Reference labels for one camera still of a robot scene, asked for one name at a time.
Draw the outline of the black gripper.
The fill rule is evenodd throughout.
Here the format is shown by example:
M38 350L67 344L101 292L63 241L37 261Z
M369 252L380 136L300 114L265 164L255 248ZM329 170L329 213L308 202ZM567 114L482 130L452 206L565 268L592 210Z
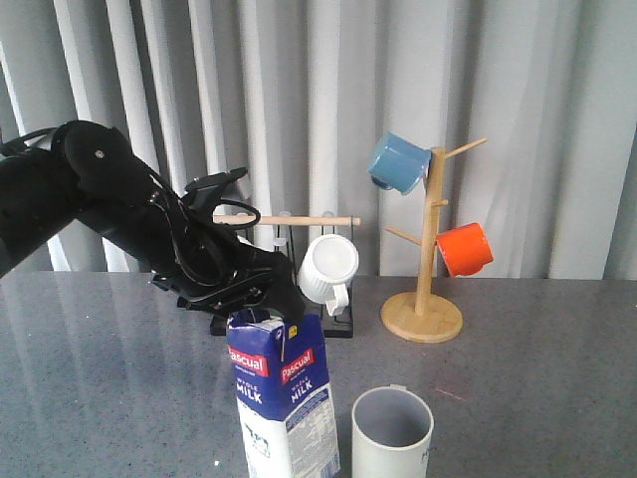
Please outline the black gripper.
M148 222L148 267L152 284L175 293L183 307L214 314L260 306L283 319L301 319L305 302L293 282L292 263L240 242L226 226L152 218Z

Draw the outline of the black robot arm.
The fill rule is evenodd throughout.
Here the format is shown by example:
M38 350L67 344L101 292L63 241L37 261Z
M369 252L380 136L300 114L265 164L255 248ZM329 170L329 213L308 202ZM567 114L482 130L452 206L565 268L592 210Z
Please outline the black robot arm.
M292 262L241 242L234 226L212 218L245 168L196 179L178 195L118 129L85 120L18 137L1 153L3 272L80 221L149 267L154 285L177 294L183 307L302 318Z

